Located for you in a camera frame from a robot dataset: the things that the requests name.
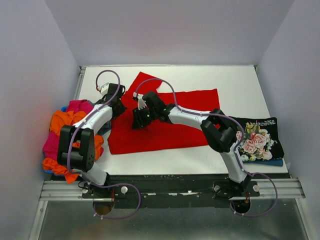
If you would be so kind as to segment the red t shirt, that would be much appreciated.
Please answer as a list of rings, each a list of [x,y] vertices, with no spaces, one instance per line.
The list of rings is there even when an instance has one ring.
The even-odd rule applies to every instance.
[[[108,145],[111,154],[130,154],[166,149],[199,147],[207,145],[203,133],[195,128],[179,124],[162,123],[158,120],[142,129],[132,129],[133,109],[137,102],[133,100],[134,91],[140,94],[157,92],[161,81],[153,76],[140,72],[121,101],[127,108],[118,118],[111,121],[111,132]],[[176,94],[157,93],[165,104],[174,103],[195,111],[212,111],[220,108],[217,89],[181,91]]]

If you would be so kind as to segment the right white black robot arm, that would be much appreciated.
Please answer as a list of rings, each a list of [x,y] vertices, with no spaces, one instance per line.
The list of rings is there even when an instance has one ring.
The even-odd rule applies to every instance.
[[[251,179],[241,162],[237,139],[237,122],[224,115],[220,109],[196,111],[177,104],[166,105],[153,91],[146,94],[133,93],[137,108],[133,112],[133,129],[142,129],[154,121],[183,125],[202,131],[207,144],[220,153],[228,170],[230,191],[241,196],[248,190]]]

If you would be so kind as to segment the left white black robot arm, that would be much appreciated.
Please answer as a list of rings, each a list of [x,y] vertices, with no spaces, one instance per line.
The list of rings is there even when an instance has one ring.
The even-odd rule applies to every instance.
[[[69,173],[77,173],[94,184],[93,191],[101,198],[107,197],[111,185],[106,182],[108,174],[96,163],[95,136],[111,120],[125,112],[121,98],[126,88],[123,85],[107,83],[102,87],[102,98],[79,122],[64,125],[60,130],[57,163]]]

